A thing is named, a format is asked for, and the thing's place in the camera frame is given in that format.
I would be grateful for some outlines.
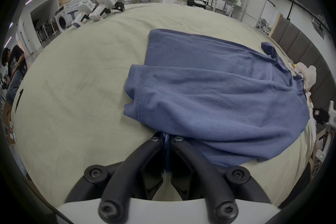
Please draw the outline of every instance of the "shirt sleeve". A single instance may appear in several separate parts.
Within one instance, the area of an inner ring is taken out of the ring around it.
[[[12,49],[12,54],[14,55],[16,61],[19,61],[19,58],[22,55],[22,53],[23,50],[18,45],[15,45],[14,48]]]

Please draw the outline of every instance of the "black t-shirt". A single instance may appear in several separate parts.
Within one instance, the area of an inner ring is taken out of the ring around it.
[[[14,70],[16,64],[19,61],[20,56],[22,55],[23,50],[20,49],[18,45],[15,45],[12,49],[12,54],[10,56],[10,60],[8,62],[8,77],[12,76],[12,71]]]

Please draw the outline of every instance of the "washing machine door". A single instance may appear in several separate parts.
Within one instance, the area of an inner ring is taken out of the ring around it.
[[[65,13],[61,12],[55,16],[55,20],[60,32],[65,32],[67,30],[67,21],[65,17]]]

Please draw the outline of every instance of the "gray upholstered panel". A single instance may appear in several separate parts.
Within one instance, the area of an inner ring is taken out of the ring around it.
[[[300,32],[301,31],[294,24],[289,23],[279,42],[284,52],[287,53],[291,49]]]
[[[321,57],[321,54],[319,53],[318,49],[314,46],[314,44],[311,42],[307,50],[301,57],[301,61],[304,62],[305,65],[308,67],[311,65],[316,67],[316,63],[320,57]]]
[[[277,42],[280,43],[281,38],[283,37],[288,25],[290,22],[288,20],[282,20],[283,17],[280,17],[277,25],[276,25],[276,31],[274,30],[272,33],[272,38]]]
[[[287,52],[287,55],[291,55],[290,57],[294,63],[300,62],[300,59],[308,49],[310,45],[310,40],[308,37],[306,37],[302,32],[299,33],[297,38],[295,39],[294,43],[292,44],[292,47]]]
[[[316,90],[321,86],[321,84],[330,74],[330,69],[322,56],[318,59],[317,63],[314,66],[316,67],[316,83],[310,89],[310,92],[312,94],[316,92]]]
[[[328,110],[329,102],[335,95],[335,83],[331,73],[323,81],[321,86],[312,94],[311,100],[314,107]]]
[[[330,69],[315,45],[295,25],[280,17],[271,37],[282,47],[294,63],[316,67],[316,83],[311,88],[314,107],[328,109],[330,100],[336,101],[336,85]]]

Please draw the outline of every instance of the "white table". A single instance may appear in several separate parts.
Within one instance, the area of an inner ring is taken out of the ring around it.
[[[208,0],[206,8],[212,11],[216,11],[217,1],[218,0]]]
[[[225,11],[224,11],[226,5],[232,7],[231,10],[230,10],[230,13],[229,13],[229,17],[232,17],[232,12],[233,12],[233,9],[234,9],[235,6],[237,6],[237,7],[241,7],[241,6],[239,6],[239,5],[237,5],[237,4],[233,3],[233,2],[230,2],[230,1],[228,1],[228,0],[224,0],[224,1],[225,1],[225,4],[224,4],[224,7],[223,7],[223,11],[222,11],[222,14],[223,14],[223,15],[226,14]]]

